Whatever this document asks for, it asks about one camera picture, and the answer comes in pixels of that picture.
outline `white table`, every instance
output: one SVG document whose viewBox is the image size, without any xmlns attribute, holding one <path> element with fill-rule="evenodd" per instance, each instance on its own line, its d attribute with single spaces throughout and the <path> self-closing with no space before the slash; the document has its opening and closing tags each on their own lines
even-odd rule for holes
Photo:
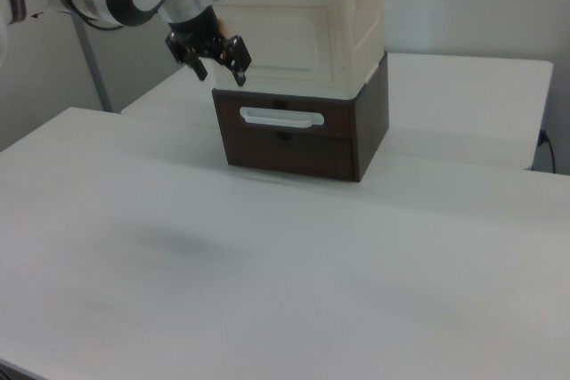
<svg viewBox="0 0 570 380">
<path fill-rule="evenodd" d="M 70 109 L 0 154 L 0 355 L 49 380 L 570 376 L 570 181 L 379 153 L 230 167 Z"/>
<path fill-rule="evenodd" d="M 551 63 L 390 53 L 388 74 L 390 129 L 381 151 L 513 169 L 533 164 Z M 202 83 L 181 69 L 123 114 L 217 127 L 213 86 L 213 78 Z"/>
</svg>

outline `dark brown drawer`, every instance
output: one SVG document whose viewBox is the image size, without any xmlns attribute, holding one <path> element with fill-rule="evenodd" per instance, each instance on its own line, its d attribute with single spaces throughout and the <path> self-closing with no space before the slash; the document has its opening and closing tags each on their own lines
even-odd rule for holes
<svg viewBox="0 0 570 380">
<path fill-rule="evenodd" d="M 330 101 L 322 99 L 291 97 L 259 93 L 225 93 L 214 90 L 217 98 L 218 115 L 227 127 L 243 127 L 250 129 L 272 129 L 288 133 L 309 133 L 313 135 L 326 135 L 330 137 L 350 138 L 353 132 L 350 102 Z M 310 128 L 293 128 L 274 125 L 250 124 L 241 116 L 240 109 L 253 107 L 259 109 L 278 109 L 307 111 L 320 113 L 324 117 L 324 124 L 313 125 Z"/>
<path fill-rule="evenodd" d="M 359 182 L 388 129 L 386 55 L 350 101 L 212 94 L 225 154 L 235 166 Z"/>
<path fill-rule="evenodd" d="M 352 143 L 348 139 L 226 127 L 224 146 L 230 165 L 354 179 Z"/>
</svg>

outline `white drawer handle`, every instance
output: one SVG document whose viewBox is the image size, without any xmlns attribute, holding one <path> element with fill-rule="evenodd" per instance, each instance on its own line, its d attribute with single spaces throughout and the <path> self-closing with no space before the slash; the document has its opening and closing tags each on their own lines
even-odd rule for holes
<svg viewBox="0 0 570 380">
<path fill-rule="evenodd" d="M 249 124 L 287 126 L 290 128 L 310 128 L 313 125 L 324 124 L 321 113 L 311 111 L 259 109 L 242 107 L 240 115 Z"/>
</svg>

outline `white wall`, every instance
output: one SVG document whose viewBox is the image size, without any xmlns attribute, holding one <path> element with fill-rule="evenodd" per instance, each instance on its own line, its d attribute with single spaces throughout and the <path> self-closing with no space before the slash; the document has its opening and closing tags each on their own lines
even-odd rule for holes
<svg viewBox="0 0 570 380">
<path fill-rule="evenodd" d="M 165 43 L 169 31 L 158 15 L 137 28 L 87 28 L 114 111 L 120 112 L 181 67 Z"/>
<path fill-rule="evenodd" d="M 50 13 L 8 26 L 0 69 L 0 150 L 70 106 L 100 108 L 69 16 Z"/>
<path fill-rule="evenodd" d="M 554 63 L 544 126 L 560 172 L 570 174 L 570 0 L 384 0 L 389 52 Z M 546 147 L 537 166 L 550 170 Z"/>
</svg>

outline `cream plastic box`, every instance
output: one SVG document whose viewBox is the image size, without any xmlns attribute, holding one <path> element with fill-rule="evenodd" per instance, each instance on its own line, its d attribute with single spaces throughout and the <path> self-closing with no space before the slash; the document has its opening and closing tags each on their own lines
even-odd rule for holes
<svg viewBox="0 0 570 380">
<path fill-rule="evenodd" d="M 382 0 L 222 0 L 227 36 L 252 57 L 247 82 L 216 68 L 216 88 L 352 100 L 384 54 Z"/>
</svg>

